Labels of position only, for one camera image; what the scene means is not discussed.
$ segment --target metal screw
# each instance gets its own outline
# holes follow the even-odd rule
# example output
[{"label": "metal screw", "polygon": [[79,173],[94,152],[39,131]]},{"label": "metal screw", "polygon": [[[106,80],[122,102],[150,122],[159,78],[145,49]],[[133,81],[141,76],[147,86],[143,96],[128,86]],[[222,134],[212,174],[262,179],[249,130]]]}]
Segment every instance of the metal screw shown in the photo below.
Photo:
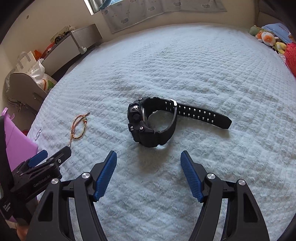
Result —
[{"label": "metal screw", "polygon": [[82,176],[83,179],[87,179],[87,178],[90,177],[90,174],[88,172],[85,172],[81,176]]},{"label": "metal screw", "polygon": [[58,182],[59,182],[59,179],[57,178],[52,179],[52,184],[57,184]]},{"label": "metal screw", "polygon": [[246,185],[246,182],[243,179],[239,179],[239,184],[244,186],[244,185]]},{"label": "metal screw", "polygon": [[216,176],[214,174],[212,174],[212,173],[209,173],[207,175],[207,177],[208,177],[208,179],[215,179],[216,178]]},{"label": "metal screw", "polygon": [[138,110],[139,109],[139,106],[138,105],[134,105],[131,109],[132,110]]}]

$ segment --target red cloth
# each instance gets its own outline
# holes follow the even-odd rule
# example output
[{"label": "red cloth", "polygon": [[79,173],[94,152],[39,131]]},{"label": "red cloth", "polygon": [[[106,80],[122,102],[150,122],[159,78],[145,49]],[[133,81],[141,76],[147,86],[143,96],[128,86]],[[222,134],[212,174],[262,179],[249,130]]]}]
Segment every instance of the red cloth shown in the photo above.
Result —
[{"label": "red cloth", "polygon": [[22,133],[23,133],[25,136],[27,136],[28,133],[29,133],[29,130],[23,130]]},{"label": "red cloth", "polygon": [[296,77],[296,43],[287,44],[285,57],[286,65]]}]

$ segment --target watch crown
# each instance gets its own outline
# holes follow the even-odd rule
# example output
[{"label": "watch crown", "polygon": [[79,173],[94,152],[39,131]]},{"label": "watch crown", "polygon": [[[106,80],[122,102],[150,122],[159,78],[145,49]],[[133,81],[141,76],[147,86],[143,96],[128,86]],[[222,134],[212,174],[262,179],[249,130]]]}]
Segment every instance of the watch crown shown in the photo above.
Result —
[{"label": "watch crown", "polygon": [[139,106],[138,105],[134,105],[131,109],[132,110],[138,110],[139,109]]}]

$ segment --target blue gripper pad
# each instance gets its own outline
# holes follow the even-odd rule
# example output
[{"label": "blue gripper pad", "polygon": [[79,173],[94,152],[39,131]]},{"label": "blue gripper pad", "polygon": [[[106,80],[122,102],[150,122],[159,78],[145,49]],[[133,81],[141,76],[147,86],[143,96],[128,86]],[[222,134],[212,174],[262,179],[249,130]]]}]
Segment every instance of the blue gripper pad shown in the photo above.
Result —
[{"label": "blue gripper pad", "polygon": [[48,153],[46,150],[42,150],[41,152],[37,153],[35,156],[30,158],[30,161],[28,163],[28,167],[36,167],[40,162],[45,160],[48,157]]},{"label": "blue gripper pad", "polygon": [[97,181],[96,181],[96,191],[94,193],[94,199],[98,201],[101,197],[105,195],[106,189],[110,182],[117,164],[117,154],[113,152],[109,159],[107,160],[103,170],[101,171]]},{"label": "blue gripper pad", "polygon": [[193,168],[194,162],[192,161],[191,157],[187,156],[188,152],[183,151],[181,153],[180,161],[181,167],[189,184],[191,193],[193,197],[197,198],[199,202],[203,202],[203,194],[202,194],[202,183]]}]

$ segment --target purple bag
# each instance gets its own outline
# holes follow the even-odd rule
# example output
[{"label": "purple bag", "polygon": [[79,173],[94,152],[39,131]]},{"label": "purple bag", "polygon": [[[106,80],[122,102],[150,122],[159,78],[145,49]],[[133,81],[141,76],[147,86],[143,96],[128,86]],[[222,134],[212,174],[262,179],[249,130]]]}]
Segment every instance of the purple bag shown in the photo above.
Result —
[{"label": "purple bag", "polygon": [[7,110],[8,108],[5,108],[2,115],[4,115],[6,153],[10,169],[13,171],[20,163],[35,156],[38,146],[15,126],[12,122],[14,114],[10,117]]}]

